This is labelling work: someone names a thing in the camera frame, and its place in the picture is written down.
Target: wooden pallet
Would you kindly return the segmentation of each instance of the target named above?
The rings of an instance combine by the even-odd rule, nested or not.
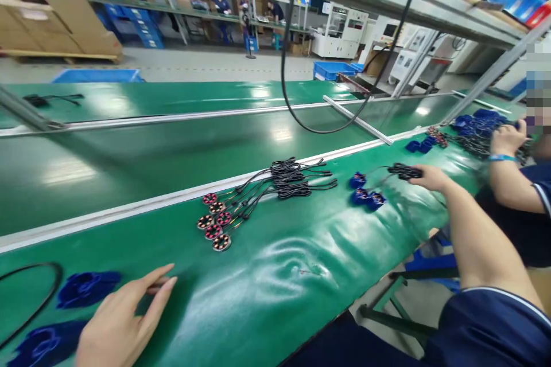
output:
[[[25,57],[61,57],[68,64],[76,64],[75,59],[111,60],[114,64],[120,64],[122,58],[122,54],[116,56],[109,54],[35,52],[29,50],[0,50],[0,53],[11,56],[18,61],[21,61]]]

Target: hand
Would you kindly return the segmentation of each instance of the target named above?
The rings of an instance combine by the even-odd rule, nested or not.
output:
[[[414,167],[423,171],[423,177],[419,179],[410,179],[408,181],[410,184],[419,185],[428,190],[443,192],[450,184],[454,183],[452,179],[438,167],[429,165],[415,165]]]
[[[80,335],[76,367],[130,367],[148,344],[177,278],[164,275],[174,264],[130,281],[108,295]],[[136,317],[144,294],[155,297],[143,317]]]
[[[494,131],[490,151],[493,155],[515,156],[517,149],[526,141],[526,122],[518,121],[518,130],[511,125],[503,125]]]

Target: factory floor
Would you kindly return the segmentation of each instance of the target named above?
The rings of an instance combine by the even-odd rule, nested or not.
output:
[[[246,51],[224,46],[189,46],[185,49],[151,50],[141,47],[125,47],[125,56],[120,68],[140,69],[141,76],[148,82],[183,81],[266,81],[280,79],[281,52],[262,50],[255,60],[245,58]],[[288,56],[286,61],[287,80],[311,80],[313,62],[318,57]],[[83,68],[105,69],[113,65],[82,63]],[[10,58],[0,58],[0,79],[3,83],[49,83],[56,75],[70,68],[63,61],[29,60],[20,64]],[[472,76],[446,75],[439,86],[450,89],[466,89],[476,79]],[[423,351],[412,337],[377,324],[362,320],[357,308],[370,304],[385,288],[387,279],[379,282],[350,307],[358,324],[370,329],[399,350],[414,357],[421,357]],[[442,285],[432,282],[412,281],[397,293],[406,311],[414,321],[436,326],[445,302],[451,293]],[[397,315],[389,304],[390,314]]]

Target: blue wristband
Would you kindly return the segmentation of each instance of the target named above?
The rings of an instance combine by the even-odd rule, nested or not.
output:
[[[515,157],[510,157],[509,155],[492,155],[489,157],[490,162],[499,162],[499,161],[513,161],[516,162]]]

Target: sleeve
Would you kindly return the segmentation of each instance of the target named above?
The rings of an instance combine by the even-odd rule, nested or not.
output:
[[[534,182],[532,186],[536,189],[536,192],[540,196],[545,212],[547,212],[547,215],[551,218],[551,182]]]
[[[442,367],[549,365],[551,321],[507,291],[469,288],[445,305],[422,361]]]

